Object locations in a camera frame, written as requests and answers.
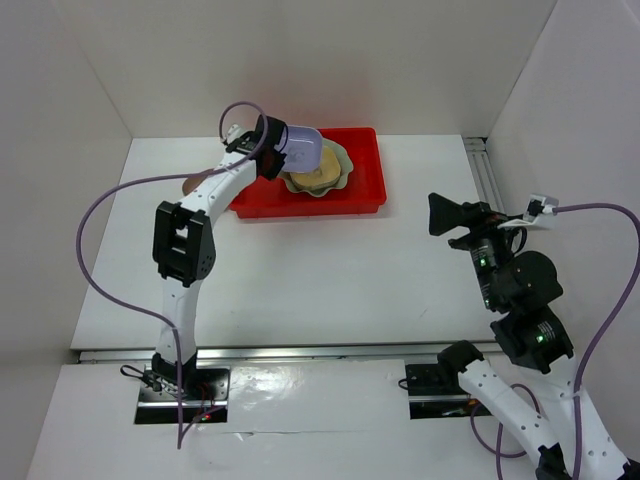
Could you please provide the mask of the large green scalloped bowl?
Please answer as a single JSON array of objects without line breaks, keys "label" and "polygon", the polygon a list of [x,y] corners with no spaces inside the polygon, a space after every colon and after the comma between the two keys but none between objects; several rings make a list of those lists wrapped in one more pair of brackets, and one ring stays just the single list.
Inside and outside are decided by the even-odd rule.
[{"label": "large green scalloped bowl", "polygon": [[354,164],[346,149],[338,143],[324,139],[319,166],[308,173],[281,172],[279,178],[289,192],[321,198],[331,190],[344,189]]}]

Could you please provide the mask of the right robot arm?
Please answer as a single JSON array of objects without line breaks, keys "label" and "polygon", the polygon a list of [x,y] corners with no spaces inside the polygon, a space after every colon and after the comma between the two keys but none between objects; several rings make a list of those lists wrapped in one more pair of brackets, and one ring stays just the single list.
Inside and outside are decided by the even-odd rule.
[{"label": "right robot arm", "polygon": [[461,389],[476,398],[518,441],[538,479],[636,479],[639,464],[615,444],[583,385],[596,346],[632,292],[634,270],[609,316],[582,356],[575,353],[560,318],[550,305],[563,288],[550,258],[538,251],[517,252],[517,232],[550,229],[559,213],[608,209],[638,217],[616,204],[561,206],[531,195],[523,214],[509,216],[485,202],[458,204],[437,193],[428,197],[429,232],[441,236],[456,228],[467,234],[449,240],[470,254],[486,309],[501,314],[491,329],[502,352],[525,378],[528,404],[506,384],[469,341],[458,341],[438,355],[436,379],[448,392]]}]

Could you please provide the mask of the purple square plate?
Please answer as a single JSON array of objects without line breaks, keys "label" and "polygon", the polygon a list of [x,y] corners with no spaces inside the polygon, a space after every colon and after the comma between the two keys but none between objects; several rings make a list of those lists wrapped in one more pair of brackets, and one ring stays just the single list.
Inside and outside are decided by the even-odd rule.
[{"label": "purple square plate", "polygon": [[283,154],[286,173],[310,173],[319,167],[323,137],[311,127],[286,125],[276,151]]}]

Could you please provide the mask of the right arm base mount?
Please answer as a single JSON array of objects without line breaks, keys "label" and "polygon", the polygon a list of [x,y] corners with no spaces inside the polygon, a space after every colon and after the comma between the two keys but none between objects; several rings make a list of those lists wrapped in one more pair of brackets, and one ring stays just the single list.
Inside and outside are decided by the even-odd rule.
[{"label": "right arm base mount", "polygon": [[469,417],[475,408],[478,416],[490,416],[475,397],[450,383],[435,363],[406,364],[397,385],[408,395],[412,420]]}]

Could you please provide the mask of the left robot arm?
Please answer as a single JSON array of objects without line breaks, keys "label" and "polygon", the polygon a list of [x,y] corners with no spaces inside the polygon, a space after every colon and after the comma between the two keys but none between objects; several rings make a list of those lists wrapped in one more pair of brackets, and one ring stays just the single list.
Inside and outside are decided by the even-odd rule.
[{"label": "left robot arm", "polygon": [[193,395],[197,373],[195,320],[204,279],[216,261],[213,226],[236,196],[259,177],[276,177],[284,166],[280,151],[289,129],[278,119],[260,118],[252,131],[231,141],[217,173],[210,174],[175,203],[156,209],[152,258],[163,279],[161,328],[152,371],[176,399]]}]

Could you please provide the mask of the yellow square plate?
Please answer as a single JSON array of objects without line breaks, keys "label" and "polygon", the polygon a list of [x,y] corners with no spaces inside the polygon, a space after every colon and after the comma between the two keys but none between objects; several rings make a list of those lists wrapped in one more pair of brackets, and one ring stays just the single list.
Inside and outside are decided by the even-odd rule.
[{"label": "yellow square plate", "polygon": [[341,165],[336,154],[327,146],[322,149],[319,166],[308,173],[290,173],[292,183],[302,190],[319,190],[334,185],[340,178]]}]

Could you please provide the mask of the brown square plate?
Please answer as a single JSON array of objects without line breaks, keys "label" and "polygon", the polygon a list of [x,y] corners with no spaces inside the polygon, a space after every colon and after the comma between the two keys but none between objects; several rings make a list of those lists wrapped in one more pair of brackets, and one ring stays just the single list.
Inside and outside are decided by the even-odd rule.
[{"label": "brown square plate", "polygon": [[189,195],[193,192],[202,182],[208,177],[206,171],[200,172],[198,175],[191,175],[186,178],[181,185],[181,192],[183,196]]}]

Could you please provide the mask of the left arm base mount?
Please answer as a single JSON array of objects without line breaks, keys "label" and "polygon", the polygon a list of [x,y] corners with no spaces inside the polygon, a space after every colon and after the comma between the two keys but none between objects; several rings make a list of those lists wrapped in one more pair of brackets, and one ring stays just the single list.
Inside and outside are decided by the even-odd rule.
[{"label": "left arm base mount", "polygon": [[[176,424],[177,387],[169,380],[132,365],[120,367],[124,377],[138,380],[140,389],[134,423],[137,425]],[[225,423],[231,380],[229,368],[203,368],[195,371],[195,382],[183,392],[184,423]]]}]

